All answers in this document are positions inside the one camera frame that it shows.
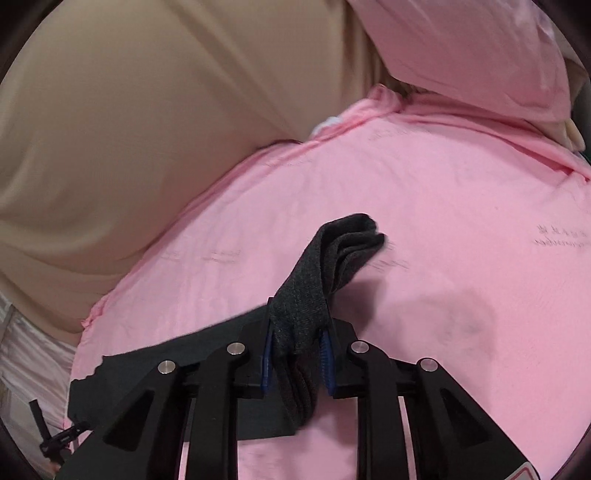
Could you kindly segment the beige quilt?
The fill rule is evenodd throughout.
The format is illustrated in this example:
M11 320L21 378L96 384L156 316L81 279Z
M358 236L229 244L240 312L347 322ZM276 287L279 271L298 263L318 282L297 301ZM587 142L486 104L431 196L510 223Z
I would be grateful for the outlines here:
M76 344L187 203L386 79L345 1L65 1L1 84L1 290Z

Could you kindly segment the dark grey pants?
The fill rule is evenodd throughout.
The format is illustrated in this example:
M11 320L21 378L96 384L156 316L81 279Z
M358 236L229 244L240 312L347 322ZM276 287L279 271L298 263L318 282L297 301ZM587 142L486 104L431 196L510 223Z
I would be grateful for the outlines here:
M322 225L270 302L195 333L104 357L92 375L71 382L68 419L96 428L157 362L186 366L202 361L238 340L243 327L267 317L273 328L270 392L263 400L239 401L238 439L293 436L317 406L322 333L332 325L329 300L385 242L365 213Z

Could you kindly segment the pink pillow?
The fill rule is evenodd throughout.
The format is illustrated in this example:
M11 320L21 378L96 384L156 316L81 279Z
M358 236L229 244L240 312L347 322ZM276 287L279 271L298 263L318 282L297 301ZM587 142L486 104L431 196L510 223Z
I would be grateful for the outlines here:
M351 5L394 78L508 117L569 117L563 55L551 20L533 2Z

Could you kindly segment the white label tag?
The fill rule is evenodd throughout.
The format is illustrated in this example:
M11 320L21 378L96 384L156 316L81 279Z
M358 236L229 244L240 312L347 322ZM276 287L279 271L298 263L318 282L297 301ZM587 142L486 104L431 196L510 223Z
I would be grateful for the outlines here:
M322 132L322 130L325 130L325 129L335 126L335 125L339 125L339 123L341 123L341 122L342 122L341 117L331 116L331 117L325 119L325 121L322 121L320 124L315 126L315 128L311 130L310 137L311 138L315 137L318 134L320 134Z

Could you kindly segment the pink bed sheet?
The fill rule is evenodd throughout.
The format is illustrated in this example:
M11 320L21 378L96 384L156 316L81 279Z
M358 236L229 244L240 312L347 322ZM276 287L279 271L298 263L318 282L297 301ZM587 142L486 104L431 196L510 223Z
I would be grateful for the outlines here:
M96 418L155 363L84 389L105 357L262 305L318 228L354 213L388 241L335 316L394 358L437 359L542 478L562 472L590 423L589 165L522 121L385 88L176 217L85 321L69 418Z

